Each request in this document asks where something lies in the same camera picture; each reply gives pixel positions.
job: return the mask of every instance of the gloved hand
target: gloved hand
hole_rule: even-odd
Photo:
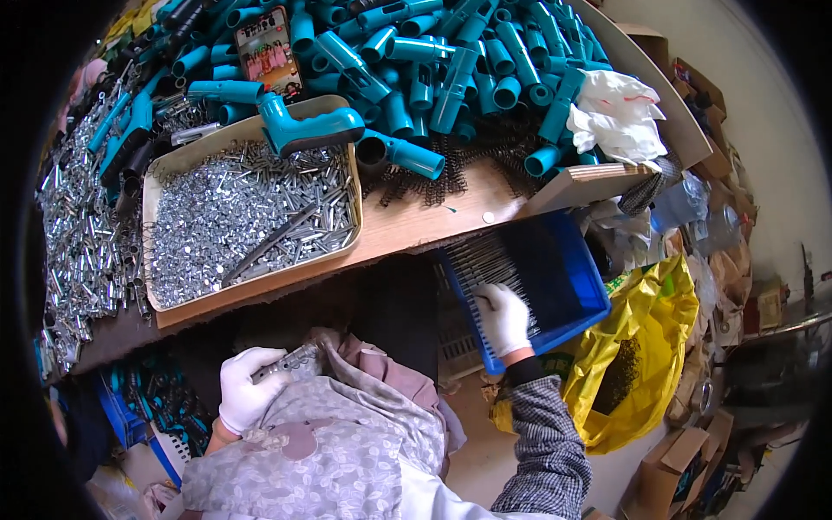
[[[474,301],[483,320],[485,339],[498,358],[531,347],[526,337],[528,307],[503,284],[486,284],[473,288]]]
[[[220,421],[234,435],[241,435],[263,418],[275,397],[292,382],[292,375],[281,371],[266,376],[258,384],[251,383],[251,375],[260,367],[272,364],[285,355],[284,349],[252,347],[223,362],[220,370]]]

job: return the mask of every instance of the wooden table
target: wooden table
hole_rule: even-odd
[[[284,276],[265,277],[258,284],[232,286],[223,291],[221,305],[216,300],[198,300],[156,312],[149,322],[142,320],[135,309],[122,311],[115,318],[97,319],[92,324],[93,341],[83,345],[80,361],[72,367],[72,373],[87,372],[120,359],[145,344],[230,310],[277,300],[335,272],[371,264],[398,252],[439,247],[454,236],[525,215],[522,208],[527,200],[513,196],[508,183],[490,166],[489,160],[474,163],[466,171],[465,180],[468,190],[448,196],[442,206],[425,206],[421,196],[409,194],[402,201],[382,207],[381,194],[371,194],[364,201],[364,229],[359,243],[349,254],[289,271]]]

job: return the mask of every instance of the black sleeve cuff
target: black sleeve cuff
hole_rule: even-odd
[[[529,381],[535,381],[546,377],[546,372],[543,371],[543,366],[540,361],[532,356],[531,358],[521,359],[517,363],[506,368],[506,376],[511,382],[512,386],[519,386]]]

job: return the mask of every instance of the checkered cloth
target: checkered cloth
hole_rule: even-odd
[[[517,386],[511,393],[518,472],[491,506],[496,513],[547,513],[581,517],[592,482],[585,446],[557,389],[556,375]]]
[[[618,202],[618,209],[624,215],[630,217],[640,215],[666,186],[672,186],[681,179],[682,167],[679,157],[667,144],[665,144],[665,148],[667,148],[666,156],[653,159],[653,162],[661,166],[661,173],[656,173],[649,179],[639,182],[627,190],[621,201]]]

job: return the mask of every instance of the blue plastic crate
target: blue plastic crate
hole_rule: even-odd
[[[153,450],[156,458],[159,459],[168,477],[179,488],[182,485],[182,479],[171,464],[161,444],[159,444],[151,425],[130,410],[121,394],[112,391],[111,371],[109,369],[104,368],[98,371],[95,387],[98,392],[98,400],[101,401],[102,408],[104,408],[104,414],[110,419],[110,425],[113,431],[116,432],[116,437],[118,437],[121,446],[129,449],[138,443],[146,443]]]
[[[501,226],[498,234],[517,267],[529,307],[537,319],[538,334],[531,338],[536,355],[544,354],[580,334],[610,314],[610,299],[581,231],[571,216],[546,213]],[[463,295],[451,260],[440,252],[448,281],[464,303],[465,314],[489,374],[502,374],[505,366],[494,357],[483,338],[473,302]]]

